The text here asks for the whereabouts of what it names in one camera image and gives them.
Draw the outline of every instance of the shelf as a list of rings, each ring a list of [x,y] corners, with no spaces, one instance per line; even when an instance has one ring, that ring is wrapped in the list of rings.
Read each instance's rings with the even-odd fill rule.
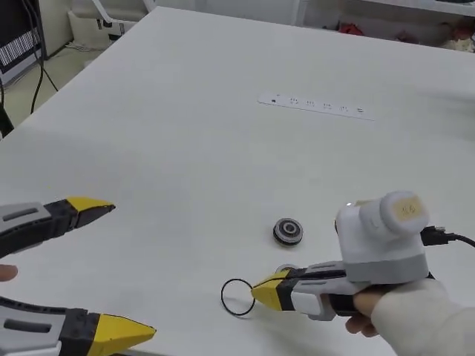
[[[413,9],[436,11],[437,13],[453,13],[456,15],[475,17],[475,2],[455,4],[436,0],[363,0],[378,4],[409,7]]]

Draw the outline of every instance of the table surface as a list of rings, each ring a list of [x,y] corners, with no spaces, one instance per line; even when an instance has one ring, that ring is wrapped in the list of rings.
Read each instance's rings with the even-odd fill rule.
[[[375,121],[258,104],[268,91],[360,105]],[[237,319],[220,288],[340,259],[339,207],[396,189],[473,237],[474,95],[471,54],[157,8],[0,144],[1,203],[117,204],[4,259],[20,274],[2,294],[148,323],[158,333],[141,352],[392,355],[343,319],[263,306]],[[282,217],[303,225],[300,245],[273,241]],[[475,298],[474,253],[427,251],[460,303]]]

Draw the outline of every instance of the black rubber o-ring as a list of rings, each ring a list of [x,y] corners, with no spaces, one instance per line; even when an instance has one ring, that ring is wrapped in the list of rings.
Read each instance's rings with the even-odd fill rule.
[[[223,307],[224,309],[230,313],[230,315],[234,315],[235,317],[243,317],[244,315],[248,314],[251,312],[251,310],[254,308],[254,305],[255,305],[255,298],[252,298],[252,304],[251,306],[249,307],[249,309],[247,309],[246,311],[243,311],[242,313],[236,313],[235,311],[232,311],[230,308],[228,308],[228,306],[226,305],[226,303],[224,303],[224,289],[225,287],[232,283],[232,282],[242,282],[244,284],[246,284],[250,289],[252,289],[252,286],[249,284],[249,282],[247,282],[246,280],[242,280],[240,278],[232,278],[230,280],[227,280],[224,284],[223,284],[223,287],[221,288],[221,304],[223,304]]]

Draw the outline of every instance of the power strip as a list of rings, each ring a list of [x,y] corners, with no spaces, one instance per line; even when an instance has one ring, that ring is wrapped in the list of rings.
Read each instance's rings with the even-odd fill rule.
[[[348,106],[330,102],[323,102],[318,99],[305,99],[297,96],[288,96],[285,94],[263,93],[259,96],[258,102],[266,105],[281,106],[284,108],[293,108],[306,111],[315,111],[318,113],[329,113],[345,117],[353,117],[367,121],[374,121],[362,107]]]

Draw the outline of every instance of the hand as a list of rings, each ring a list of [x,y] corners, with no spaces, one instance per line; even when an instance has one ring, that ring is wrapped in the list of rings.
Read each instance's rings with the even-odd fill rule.
[[[15,266],[0,265],[0,282],[7,282],[12,280],[18,274],[18,269]]]
[[[361,332],[366,337],[375,337],[379,335],[378,331],[371,323],[371,314],[376,304],[390,290],[382,287],[370,287],[364,291],[355,294],[353,302],[356,309],[361,313],[357,317],[351,317],[346,324],[347,330],[351,334]]]

